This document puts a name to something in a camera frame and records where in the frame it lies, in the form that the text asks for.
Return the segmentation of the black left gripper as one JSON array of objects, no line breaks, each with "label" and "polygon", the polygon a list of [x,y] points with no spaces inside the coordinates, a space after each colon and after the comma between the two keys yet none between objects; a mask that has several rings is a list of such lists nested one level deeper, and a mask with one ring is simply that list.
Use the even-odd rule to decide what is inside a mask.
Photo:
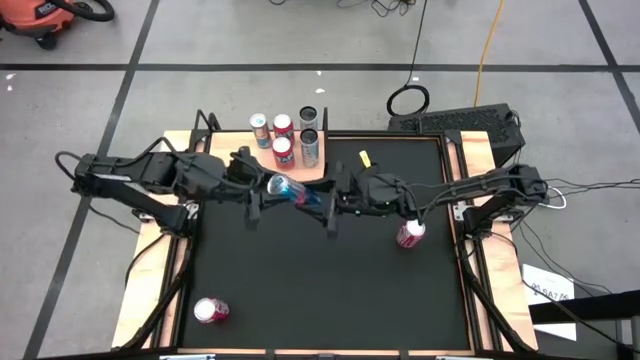
[{"label": "black left gripper", "polygon": [[244,195],[245,223],[249,230],[255,231],[261,219],[262,208],[270,208],[284,203],[294,203],[288,195],[272,195],[262,192],[262,181],[270,179],[275,172],[261,168],[248,146],[241,146],[231,152],[231,161],[227,168],[228,177],[235,183],[247,187]]}]

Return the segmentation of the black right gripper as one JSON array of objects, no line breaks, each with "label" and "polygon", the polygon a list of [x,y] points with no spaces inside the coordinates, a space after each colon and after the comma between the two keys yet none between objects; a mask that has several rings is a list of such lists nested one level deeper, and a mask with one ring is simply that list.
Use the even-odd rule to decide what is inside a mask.
[{"label": "black right gripper", "polygon": [[343,214],[386,217],[405,215],[405,183],[393,174],[381,174],[376,166],[357,174],[338,161],[331,177],[303,182],[315,193],[329,193],[328,204],[322,201],[299,202],[294,206],[318,221],[324,221],[328,237],[335,239]]}]

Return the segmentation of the blue silver Red Bull can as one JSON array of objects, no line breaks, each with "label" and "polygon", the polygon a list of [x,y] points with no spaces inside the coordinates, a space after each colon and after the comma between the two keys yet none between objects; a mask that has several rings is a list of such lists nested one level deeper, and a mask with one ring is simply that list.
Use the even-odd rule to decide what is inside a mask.
[{"label": "blue silver Red Bull can", "polygon": [[273,175],[266,185],[269,195],[296,205],[320,206],[321,198],[302,183],[283,174]]}]

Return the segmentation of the red blue Fanta can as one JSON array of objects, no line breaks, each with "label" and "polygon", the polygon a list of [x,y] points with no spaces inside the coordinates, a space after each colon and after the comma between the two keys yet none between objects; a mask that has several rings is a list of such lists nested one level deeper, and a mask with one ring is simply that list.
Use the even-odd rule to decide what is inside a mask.
[{"label": "red blue Fanta can", "polygon": [[286,137],[276,137],[272,141],[274,161],[279,169],[287,170],[295,166],[293,144]]},{"label": "red blue Fanta can", "polygon": [[276,138],[287,138],[291,143],[295,142],[294,126],[289,115],[276,115],[273,119],[273,129]]}]

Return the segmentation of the white Celsius Tropical Vibe can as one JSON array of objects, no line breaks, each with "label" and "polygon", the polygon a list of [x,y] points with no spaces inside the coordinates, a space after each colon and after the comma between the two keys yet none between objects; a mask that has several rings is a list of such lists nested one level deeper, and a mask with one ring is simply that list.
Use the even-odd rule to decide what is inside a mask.
[{"label": "white Celsius Tropical Vibe can", "polygon": [[268,149],[271,147],[271,132],[266,116],[262,113],[255,113],[249,119],[250,126],[259,148]]}]

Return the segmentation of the red Coca-Cola can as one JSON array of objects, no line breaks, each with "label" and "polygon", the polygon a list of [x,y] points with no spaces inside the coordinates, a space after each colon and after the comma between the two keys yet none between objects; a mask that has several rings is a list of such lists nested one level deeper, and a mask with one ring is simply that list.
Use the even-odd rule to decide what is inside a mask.
[{"label": "red Coca-Cola can", "polygon": [[426,226],[418,220],[406,221],[398,230],[396,243],[402,248],[412,248],[426,233]]}]

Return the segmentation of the red and white soda can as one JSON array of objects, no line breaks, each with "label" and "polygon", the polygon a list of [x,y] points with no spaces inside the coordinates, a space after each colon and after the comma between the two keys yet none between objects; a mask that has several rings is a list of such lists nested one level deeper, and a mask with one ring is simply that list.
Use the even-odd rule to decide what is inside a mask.
[{"label": "red and white soda can", "polygon": [[201,323],[219,322],[228,317],[229,306],[216,298],[202,298],[194,305],[194,316]]}]

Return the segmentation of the black computer case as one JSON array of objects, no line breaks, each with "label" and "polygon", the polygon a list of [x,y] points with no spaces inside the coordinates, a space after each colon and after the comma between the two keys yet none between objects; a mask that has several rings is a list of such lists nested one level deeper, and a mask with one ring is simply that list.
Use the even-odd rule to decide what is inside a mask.
[{"label": "black computer case", "polygon": [[394,116],[389,120],[388,130],[413,133],[449,130],[486,132],[497,167],[503,166],[526,144],[519,115],[506,103]]}]

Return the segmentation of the wooden side board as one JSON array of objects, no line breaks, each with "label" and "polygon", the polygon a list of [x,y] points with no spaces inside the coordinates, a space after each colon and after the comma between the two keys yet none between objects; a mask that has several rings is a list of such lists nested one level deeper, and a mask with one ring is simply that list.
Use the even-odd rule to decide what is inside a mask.
[{"label": "wooden side board", "polygon": [[[489,136],[483,131],[462,131],[462,152],[470,176],[495,168]],[[510,226],[495,221],[489,238],[483,241],[489,282],[495,305],[519,337],[534,350],[538,343]]]},{"label": "wooden side board", "polygon": [[[186,150],[189,147],[191,130],[165,131],[164,136],[176,149]],[[143,223],[134,255],[138,255],[160,235],[160,228],[155,222]],[[168,291],[171,281],[174,280],[183,263],[188,242],[188,239],[163,236],[135,262],[125,286],[112,349],[125,345],[133,338],[161,297]],[[143,343],[142,348],[170,346],[179,294],[178,291],[174,295],[154,328],[154,332]]]}]

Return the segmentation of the white paper sheet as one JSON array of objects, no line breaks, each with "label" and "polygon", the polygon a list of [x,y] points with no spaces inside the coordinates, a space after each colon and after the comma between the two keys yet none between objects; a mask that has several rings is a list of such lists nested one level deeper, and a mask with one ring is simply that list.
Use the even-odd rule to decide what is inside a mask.
[{"label": "white paper sheet", "polygon": [[[526,288],[529,305],[550,303],[550,299],[564,301],[575,298],[575,287],[571,279],[527,264],[522,265],[522,276],[523,281],[532,287]],[[577,340],[575,323],[535,325],[534,329],[566,340]]]}]

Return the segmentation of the black beam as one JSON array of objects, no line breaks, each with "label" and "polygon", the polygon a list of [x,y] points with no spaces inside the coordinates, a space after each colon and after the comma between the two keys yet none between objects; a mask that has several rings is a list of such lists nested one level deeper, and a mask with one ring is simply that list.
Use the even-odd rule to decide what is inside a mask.
[{"label": "black beam", "polygon": [[534,324],[627,320],[640,316],[640,290],[529,306]]}]

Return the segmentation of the orange shop vacuum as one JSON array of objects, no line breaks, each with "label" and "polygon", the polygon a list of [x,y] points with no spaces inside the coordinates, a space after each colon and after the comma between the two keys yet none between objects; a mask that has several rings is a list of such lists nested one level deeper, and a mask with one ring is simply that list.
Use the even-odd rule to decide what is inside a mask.
[{"label": "orange shop vacuum", "polygon": [[56,47],[56,35],[73,19],[71,12],[49,0],[0,0],[0,29],[32,38],[44,50]]}]

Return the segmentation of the black table frame strut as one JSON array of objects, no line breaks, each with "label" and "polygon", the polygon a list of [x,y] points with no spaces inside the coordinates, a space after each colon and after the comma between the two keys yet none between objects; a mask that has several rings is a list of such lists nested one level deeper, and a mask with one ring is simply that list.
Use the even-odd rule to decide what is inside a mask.
[{"label": "black table frame strut", "polygon": [[178,273],[173,277],[170,286],[162,294],[145,322],[126,343],[119,347],[120,350],[141,349],[148,337],[152,334],[158,322],[164,317],[171,301],[178,291],[184,287],[189,278],[192,248],[193,241],[186,239],[186,247]]},{"label": "black table frame strut", "polygon": [[500,312],[490,294],[484,289],[479,279],[474,274],[466,254],[466,239],[459,238],[456,241],[456,253],[461,264],[463,283],[471,288],[478,297],[481,304],[487,311],[489,319],[494,323],[497,330],[505,338],[507,343],[516,353],[535,353],[535,350],[526,344],[518,333],[511,327],[505,316]]}]

